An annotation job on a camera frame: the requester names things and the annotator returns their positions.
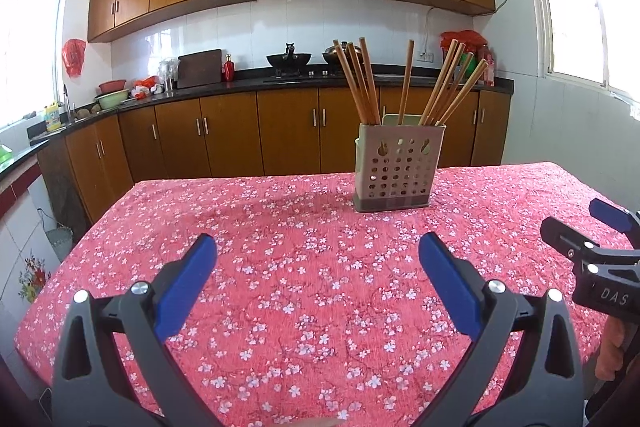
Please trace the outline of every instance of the window frame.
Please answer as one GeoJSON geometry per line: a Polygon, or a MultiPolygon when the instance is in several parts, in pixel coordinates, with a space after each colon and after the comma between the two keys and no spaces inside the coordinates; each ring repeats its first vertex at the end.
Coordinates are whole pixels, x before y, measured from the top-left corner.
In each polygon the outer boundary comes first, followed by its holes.
{"type": "MultiPolygon", "coordinates": [[[[62,43],[61,43],[61,35],[62,35],[62,22],[64,18],[63,13],[64,0],[57,0],[57,9],[56,9],[56,27],[55,27],[55,40],[54,40],[54,60],[51,64],[51,79],[52,79],[52,87],[53,87],[53,97],[54,100],[62,101],[60,98],[60,82],[62,80],[62,43]]],[[[35,109],[36,114],[40,114],[42,110],[35,109]]],[[[16,122],[10,122],[6,125],[0,126],[0,129],[4,129],[5,127],[9,127],[16,122]]]]}
{"type": "Polygon", "coordinates": [[[604,12],[599,1],[597,7],[598,13],[600,15],[600,28],[602,30],[602,82],[597,82],[588,78],[582,78],[580,76],[554,71],[553,26],[549,0],[534,0],[534,4],[536,6],[536,25],[538,26],[538,61],[540,63],[538,76],[542,76],[543,78],[551,78],[553,80],[560,80],[563,82],[569,82],[572,84],[579,84],[580,86],[589,87],[598,91],[606,90],[613,96],[616,96],[620,100],[623,100],[624,102],[627,102],[629,104],[640,103],[640,100],[634,100],[630,93],[618,89],[617,87],[612,87],[609,84],[609,51],[607,47],[607,30],[604,19],[604,12]]]}

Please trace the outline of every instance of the blue gripper pad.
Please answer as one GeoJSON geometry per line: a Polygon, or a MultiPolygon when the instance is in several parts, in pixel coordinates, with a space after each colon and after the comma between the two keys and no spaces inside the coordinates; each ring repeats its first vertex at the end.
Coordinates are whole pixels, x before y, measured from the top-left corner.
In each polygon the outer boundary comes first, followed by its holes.
{"type": "Polygon", "coordinates": [[[591,217],[595,217],[598,221],[603,222],[617,232],[626,233],[631,231],[632,220],[628,214],[598,198],[593,198],[589,203],[589,213],[591,217]]]}
{"type": "Polygon", "coordinates": [[[156,304],[155,331],[161,342],[178,334],[217,258],[216,242],[206,234],[202,234],[185,254],[180,273],[156,304]]]}
{"type": "Polygon", "coordinates": [[[456,329],[475,342],[482,331],[481,303],[456,267],[455,258],[435,232],[420,238],[418,256],[456,329]]]}

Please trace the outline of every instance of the red floral tablecloth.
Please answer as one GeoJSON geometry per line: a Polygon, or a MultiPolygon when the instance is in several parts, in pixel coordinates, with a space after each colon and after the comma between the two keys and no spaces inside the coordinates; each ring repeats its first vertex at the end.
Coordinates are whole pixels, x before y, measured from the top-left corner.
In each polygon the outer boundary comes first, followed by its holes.
{"type": "MultiPolygon", "coordinates": [[[[167,344],[226,425],[319,416],[408,425],[468,346],[418,262],[423,233],[437,232],[485,278],[533,295],[557,287],[568,296],[574,286],[570,263],[540,240],[546,216],[604,246],[629,248],[589,216],[597,192],[551,163],[440,170],[430,208],[418,210],[357,214],[352,192],[352,174],[140,183],[53,275],[18,329],[17,347],[50,381],[78,289],[122,293],[206,232],[218,264],[167,344]]],[[[604,318],[569,306],[586,359],[604,318]]],[[[518,338],[512,334],[484,403],[497,397],[518,338]]],[[[118,343],[140,401],[157,410],[129,346],[118,343]]]]}

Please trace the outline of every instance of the red bottle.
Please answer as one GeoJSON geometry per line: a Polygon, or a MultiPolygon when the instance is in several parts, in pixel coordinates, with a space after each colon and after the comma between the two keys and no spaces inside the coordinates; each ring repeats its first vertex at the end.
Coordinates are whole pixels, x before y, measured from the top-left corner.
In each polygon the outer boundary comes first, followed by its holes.
{"type": "Polygon", "coordinates": [[[226,56],[224,71],[226,81],[231,82],[234,79],[234,74],[236,73],[236,66],[231,62],[231,55],[226,56]]]}

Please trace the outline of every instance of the plastic utensil holder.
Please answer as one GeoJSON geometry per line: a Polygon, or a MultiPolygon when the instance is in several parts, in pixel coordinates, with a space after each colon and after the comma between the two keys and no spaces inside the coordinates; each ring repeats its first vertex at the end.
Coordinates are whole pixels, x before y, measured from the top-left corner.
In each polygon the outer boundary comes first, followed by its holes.
{"type": "Polygon", "coordinates": [[[387,114],[382,125],[360,124],[356,140],[358,212],[428,206],[446,126],[417,125],[418,115],[387,114]]]}

